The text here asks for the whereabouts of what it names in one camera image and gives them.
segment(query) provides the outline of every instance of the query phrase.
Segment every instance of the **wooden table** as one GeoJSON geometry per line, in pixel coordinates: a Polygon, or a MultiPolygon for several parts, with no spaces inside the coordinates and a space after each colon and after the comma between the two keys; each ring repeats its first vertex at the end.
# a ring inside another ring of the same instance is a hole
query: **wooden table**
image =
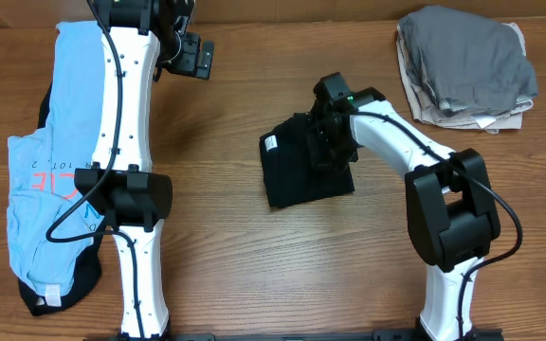
{"type": "MultiPolygon", "coordinates": [[[[494,189],[519,213],[525,240],[479,274],[473,320],[507,340],[546,340],[546,19],[519,19],[540,96],[523,129],[490,135],[415,123],[438,142],[485,158],[494,189]]],[[[406,229],[402,181],[360,152],[353,195],[269,210],[258,137],[313,104],[320,77],[340,71],[374,86],[404,117],[395,22],[195,27],[216,42],[210,81],[164,75],[154,86],[151,151],[171,176],[173,213],[162,240],[163,281],[175,332],[366,332],[409,327],[425,299],[425,265],[406,229]]],[[[71,340],[117,332],[118,256],[80,304],[32,317],[9,269],[10,135],[31,134],[51,81],[54,29],[0,30],[0,339],[71,340]]],[[[504,213],[496,255],[515,231],[504,213]]]]}

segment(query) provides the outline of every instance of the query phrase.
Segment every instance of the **black fabric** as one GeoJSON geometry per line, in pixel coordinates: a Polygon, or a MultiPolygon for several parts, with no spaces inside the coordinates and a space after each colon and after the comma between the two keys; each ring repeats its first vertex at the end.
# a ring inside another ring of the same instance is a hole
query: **black fabric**
{"type": "Polygon", "coordinates": [[[261,137],[264,185],[271,207],[284,208],[355,191],[349,167],[342,173],[312,169],[306,138],[309,122],[308,115],[294,114],[261,137]],[[278,147],[267,151],[264,141],[272,135],[278,147]]]}
{"type": "MultiPolygon", "coordinates": [[[[45,94],[45,98],[40,106],[37,128],[44,128],[46,125],[46,119],[49,115],[49,96],[51,90],[52,85],[50,84],[49,89],[45,94]]],[[[104,229],[106,229],[106,223],[102,221],[97,229],[97,232],[103,231],[104,229]]],[[[92,291],[92,289],[94,289],[101,274],[99,262],[99,249],[101,242],[102,237],[94,238],[94,243],[86,247],[77,257],[75,262],[75,271],[73,273],[73,286],[71,287],[71,291],[66,296],[61,297],[61,307],[50,307],[45,304],[38,306],[37,301],[39,300],[40,296],[38,296],[23,281],[18,279],[20,297],[25,301],[28,310],[33,316],[52,314],[66,310],[82,300],[82,298],[86,297],[92,291]]]]}

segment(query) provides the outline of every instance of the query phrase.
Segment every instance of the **white label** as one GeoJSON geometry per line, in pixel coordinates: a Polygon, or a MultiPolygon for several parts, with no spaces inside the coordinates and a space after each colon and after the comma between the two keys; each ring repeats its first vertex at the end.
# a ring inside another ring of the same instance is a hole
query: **white label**
{"type": "Polygon", "coordinates": [[[494,117],[486,114],[474,114],[471,115],[471,117],[475,119],[475,122],[480,126],[481,129],[497,121],[494,117]]]}
{"type": "Polygon", "coordinates": [[[277,137],[274,135],[267,137],[264,140],[264,147],[266,148],[267,152],[272,150],[273,148],[277,148],[277,137]]]}
{"type": "Polygon", "coordinates": [[[50,307],[62,307],[61,302],[61,285],[47,284],[45,286],[45,303],[50,307]]]}

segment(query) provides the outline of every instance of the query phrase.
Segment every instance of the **clothing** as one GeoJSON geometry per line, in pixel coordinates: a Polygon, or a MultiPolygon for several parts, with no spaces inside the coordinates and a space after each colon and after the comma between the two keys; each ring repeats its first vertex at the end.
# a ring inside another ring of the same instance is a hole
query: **clothing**
{"type": "Polygon", "coordinates": [[[260,141],[266,196],[284,208],[355,191],[349,167],[341,173],[313,170],[309,159],[306,114],[294,114],[260,141]]]}
{"type": "Polygon", "coordinates": [[[521,127],[538,90],[517,25],[432,6],[401,19],[397,29],[400,74],[415,119],[490,132],[521,127]]]}
{"type": "MultiPolygon", "coordinates": [[[[46,306],[64,308],[74,303],[69,302],[81,299],[75,297],[78,290],[74,285],[78,256],[90,245],[95,245],[98,252],[100,239],[52,243],[46,240],[46,231],[81,198],[73,182],[74,171],[90,166],[96,148],[104,90],[104,56],[100,28],[95,22],[60,23],[57,28],[60,35],[55,48],[54,79],[39,119],[41,125],[46,117],[45,125],[32,135],[12,136],[8,140],[7,228],[9,264],[22,281],[23,298],[30,296],[26,292],[23,295],[25,286],[33,292],[32,300],[43,297],[46,306]],[[44,114],[47,102],[49,114],[44,114]],[[64,298],[69,293],[74,297],[64,298]]],[[[102,229],[101,221],[93,207],[83,204],[53,236],[71,237],[102,229]]],[[[92,264],[90,271],[98,273],[98,280],[100,265],[92,264]]],[[[85,285],[84,278],[78,282],[85,285]]],[[[89,292],[92,287],[80,291],[89,292]]]]}

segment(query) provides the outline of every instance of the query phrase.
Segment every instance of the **black cable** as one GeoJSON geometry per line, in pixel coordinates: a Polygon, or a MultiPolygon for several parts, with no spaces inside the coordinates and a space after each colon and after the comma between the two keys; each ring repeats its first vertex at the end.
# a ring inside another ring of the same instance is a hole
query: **black cable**
{"type": "Polygon", "coordinates": [[[469,270],[467,270],[463,275],[463,281],[461,282],[461,289],[459,291],[459,306],[458,306],[458,321],[459,321],[459,340],[467,340],[466,335],[463,333],[463,300],[464,300],[464,291],[466,289],[466,284],[469,282],[469,279],[471,278],[471,275],[476,272],[479,269],[482,269],[484,266],[490,265],[492,263],[495,263],[497,261],[505,260],[511,256],[513,256],[516,252],[518,252],[519,248],[521,247],[521,242],[523,240],[523,230],[521,228],[521,223],[519,222],[518,215],[516,212],[511,208],[494,190],[488,188],[486,185],[482,184],[469,174],[465,173],[463,170],[459,169],[458,167],[452,165],[448,160],[444,159],[442,156],[434,152],[431,147],[423,143],[416,135],[414,135],[408,128],[406,128],[401,123],[397,122],[396,120],[392,119],[391,117],[387,115],[382,114],[376,114],[376,113],[366,113],[366,112],[357,112],[355,114],[351,115],[357,115],[357,116],[365,116],[365,117],[375,117],[380,118],[384,120],[385,122],[389,122],[390,124],[394,125],[396,128],[402,131],[402,133],[406,134],[409,139],[411,139],[418,147],[420,147],[425,153],[431,155],[433,158],[437,159],[439,162],[442,162],[452,168],[454,172],[459,174],[459,176],[463,177],[463,179],[467,180],[471,184],[477,186],[481,190],[485,191],[486,193],[490,194],[494,198],[494,200],[499,203],[499,205],[502,206],[502,208],[509,214],[509,217],[511,217],[511,220],[513,221],[513,224],[516,226],[516,231],[518,234],[518,237],[516,239],[515,245],[507,252],[498,255],[496,257],[493,257],[489,260],[485,260],[477,265],[474,265],[469,270]]]}
{"type": "Polygon", "coordinates": [[[123,238],[126,242],[128,242],[128,247],[130,248],[130,253],[132,254],[132,281],[134,283],[133,289],[134,289],[134,309],[136,310],[136,320],[138,322],[138,331],[140,332],[140,339],[144,339],[144,331],[142,328],[142,317],[140,316],[140,301],[138,300],[138,272],[137,272],[137,253],[134,248],[134,242],[128,235],[126,235],[123,232],[114,231],[114,230],[107,230],[107,231],[101,231],[101,232],[92,232],[92,233],[86,233],[82,234],[80,236],[75,237],[69,237],[69,238],[53,238],[52,233],[58,227],[60,224],[64,222],[66,218],[68,218],[77,208],[79,208],[83,203],[87,201],[87,199],[92,196],[104,183],[104,181],[109,177],[113,170],[113,165],[115,164],[115,158],[118,154],[118,144],[119,144],[119,131],[121,130],[121,112],[122,112],[122,105],[123,105],[123,72],[121,71],[121,62],[119,61],[119,55],[118,51],[115,48],[115,43],[113,43],[113,39],[111,38],[111,35],[109,34],[109,30],[107,27],[104,26],[104,23],[102,22],[101,18],[96,12],[96,9],[94,8],[94,4],[90,0],[86,0],[87,5],[90,7],[90,10],[92,10],[92,14],[94,14],[94,17],[96,18],[96,21],[99,24],[100,29],[102,30],[102,34],[104,34],[104,37],[106,38],[107,42],[109,43],[109,46],[111,46],[111,52],[113,53],[113,60],[115,61],[115,68],[116,68],[116,76],[118,78],[118,109],[117,109],[117,116],[115,118],[115,133],[113,135],[113,147],[111,148],[111,158],[109,159],[109,163],[106,166],[106,169],[104,171],[104,174],[102,175],[102,178],[96,183],[92,189],[90,189],[83,197],[75,203],[73,206],[71,206],[60,218],[52,224],[52,226],[49,227],[47,232],[45,233],[45,238],[49,242],[76,242],[87,238],[94,238],[94,237],[101,237],[101,236],[120,236],[123,238]]]}

